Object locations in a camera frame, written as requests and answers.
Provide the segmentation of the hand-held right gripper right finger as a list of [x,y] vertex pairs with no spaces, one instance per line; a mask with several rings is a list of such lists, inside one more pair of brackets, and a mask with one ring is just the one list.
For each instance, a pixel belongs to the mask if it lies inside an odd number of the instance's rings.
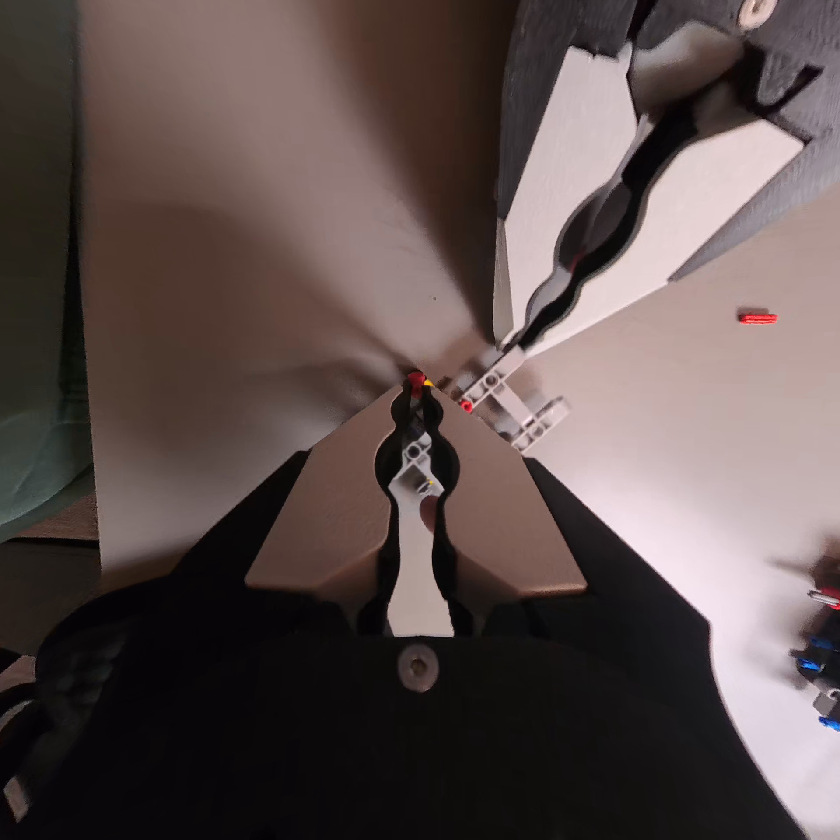
[[426,385],[435,502],[432,565],[455,632],[499,606],[577,596],[587,581],[526,461],[483,421]]

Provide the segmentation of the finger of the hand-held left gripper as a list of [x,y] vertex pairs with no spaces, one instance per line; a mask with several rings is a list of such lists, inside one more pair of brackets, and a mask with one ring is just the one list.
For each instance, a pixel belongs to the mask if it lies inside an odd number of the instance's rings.
[[741,105],[731,84],[672,101],[637,134],[609,183],[570,224],[570,283],[508,343],[527,354],[582,333],[665,288],[802,142]]
[[570,283],[559,256],[574,217],[613,178],[637,134],[627,72],[616,58],[572,47],[527,154],[511,207],[497,220],[493,333],[501,350]]

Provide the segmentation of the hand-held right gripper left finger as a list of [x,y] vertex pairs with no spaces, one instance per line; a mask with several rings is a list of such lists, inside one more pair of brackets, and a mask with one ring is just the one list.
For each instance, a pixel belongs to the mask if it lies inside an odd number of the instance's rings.
[[395,386],[315,444],[245,577],[253,590],[313,596],[348,620],[377,593],[392,505],[375,457],[396,430]]

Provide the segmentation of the small multicoloured lego assembly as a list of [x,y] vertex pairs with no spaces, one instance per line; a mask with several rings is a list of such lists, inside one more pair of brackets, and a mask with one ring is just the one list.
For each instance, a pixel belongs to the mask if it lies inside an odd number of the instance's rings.
[[479,419],[521,455],[527,455],[553,433],[570,414],[563,396],[548,399],[541,392],[526,397],[514,388],[511,378],[529,361],[525,350],[490,349],[468,363],[454,379],[429,378],[421,383],[420,371],[407,376],[411,384],[411,415],[402,436],[402,466],[392,485],[412,490],[423,500],[443,494],[444,486],[432,467],[432,437],[426,430],[422,396],[424,389],[438,386],[466,414]]

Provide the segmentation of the black lego vehicle model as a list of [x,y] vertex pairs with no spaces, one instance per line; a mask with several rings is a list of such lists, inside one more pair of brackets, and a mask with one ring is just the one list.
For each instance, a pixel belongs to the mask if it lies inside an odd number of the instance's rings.
[[796,676],[793,684],[816,691],[812,706],[819,724],[839,732],[839,537],[829,533],[814,560],[775,559],[774,568],[806,586],[814,606],[798,632],[799,646],[789,656]]

